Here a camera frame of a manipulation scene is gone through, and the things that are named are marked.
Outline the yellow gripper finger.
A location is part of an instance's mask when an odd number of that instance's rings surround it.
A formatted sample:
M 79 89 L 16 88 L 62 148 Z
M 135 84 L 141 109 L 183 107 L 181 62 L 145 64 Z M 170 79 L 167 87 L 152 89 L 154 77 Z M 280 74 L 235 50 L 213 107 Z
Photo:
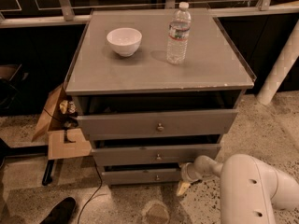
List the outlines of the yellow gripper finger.
M 179 181 L 178 182 L 178 188 L 177 188 L 177 196 L 182 196 L 190 187 L 190 183 L 186 181 Z

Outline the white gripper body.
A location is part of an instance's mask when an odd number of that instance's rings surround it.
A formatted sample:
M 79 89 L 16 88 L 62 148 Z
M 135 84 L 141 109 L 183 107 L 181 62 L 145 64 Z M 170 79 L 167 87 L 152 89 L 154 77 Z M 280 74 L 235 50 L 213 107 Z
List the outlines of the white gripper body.
M 196 171 L 192 162 L 182 163 L 180 165 L 180 174 L 183 181 L 194 183 L 201 179 L 201 175 Z

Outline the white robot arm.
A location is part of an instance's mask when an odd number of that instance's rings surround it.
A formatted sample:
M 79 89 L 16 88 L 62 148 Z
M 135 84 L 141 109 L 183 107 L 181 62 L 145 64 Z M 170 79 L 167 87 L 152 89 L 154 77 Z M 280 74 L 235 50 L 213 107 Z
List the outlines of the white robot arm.
M 245 154 L 220 163 L 208 156 L 180 165 L 177 195 L 207 175 L 220 179 L 221 224 L 276 224 L 274 211 L 299 207 L 299 184 L 290 175 Z

